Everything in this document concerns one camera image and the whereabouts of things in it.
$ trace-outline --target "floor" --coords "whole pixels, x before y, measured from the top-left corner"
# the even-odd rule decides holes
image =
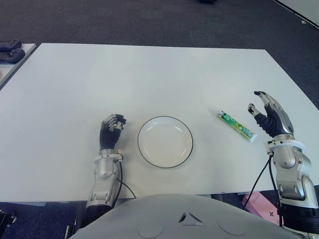
[[[319,31],[272,0],[0,0],[0,13],[3,41],[266,49],[319,108]],[[3,238],[63,238],[76,206],[0,203],[18,214]]]

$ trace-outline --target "plate rim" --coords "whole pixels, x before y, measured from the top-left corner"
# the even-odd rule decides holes
[[[155,165],[155,164],[152,164],[151,162],[149,162],[149,161],[144,157],[144,155],[143,155],[142,152],[141,152],[140,145],[139,145],[139,138],[140,138],[140,133],[141,133],[142,128],[143,128],[149,121],[154,120],[154,119],[156,119],[156,118],[161,118],[161,117],[172,118],[172,119],[175,119],[175,120],[181,122],[181,123],[182,123],[183,125],[185,125],[185,127],[188,129],[188,131],[189,131],[189,133],[190,133],[190,137],[191,137],[191,149],[190,149],[190,152],[189,152],[187,158],[186,158],[182,163],[180,163],[180,164],[178,164],[178,165],[175,165],[175,166],[172,166],[172,167],[160,167],[160,166],[157,166],[157,165]],[[153,165],[153,166],[155,166],[155,167],[157,167],[157,168],[175,168],[175,167],[177,167],[177,166],[180,166],[181,164],[183,164],[184,162],[186,162],[186,161],[188,160],[188,158],[190,157],[190,155],[191,155],[191,153],[192,153],[192,151],[193,151],[193,147],[194,147],[194,139],[193,139],[193,135],[192,135],[190,129],[187,127],[186,124],[184,124],[183,121],[181,121],[181,120],[179,120],[179,119],[177,119],[177,118],[175,118],[175,117],[172,117],[172,116],[156,116],[156,117],[153,117],[153,118],[149,119],[148,121],[146,121],[146,122],[142,125],[142,127],[140,128],[140,130],[139,130],[139,134],[138,134],[138,148],[139,148],[140,154],[141,154],[141,156],[146,160],[146,162],[148,162],[149,164],[151,164],[151,165]]]

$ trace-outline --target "white plate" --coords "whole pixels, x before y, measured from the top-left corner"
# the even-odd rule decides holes
[[[138,145],[147,162],[160,168],[172,168],[187,160],[193,149],[193,138],[183,122],[162,116],[143,125]]]

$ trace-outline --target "gray carpet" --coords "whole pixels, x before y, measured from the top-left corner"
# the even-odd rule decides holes
[[[266,49],[319,108],[319,31],[271,0],[0,0],[0,40],[14,38]],[[265,195],[274,202],[273,192]],[[236,194],[221,198],[241,207]],[[76,211],[74,204],[0,208],[20,214],[4,239],[61,239]]]

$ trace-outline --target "pink box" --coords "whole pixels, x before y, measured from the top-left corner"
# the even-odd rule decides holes
[[[244,196],[242,201],[243,205],[246,203],[248,197],[249,194]],[[261,193],[253,193],[251,195],[246,209],[254,215],[279,225],[279,215],[277,213],[277,208]]]

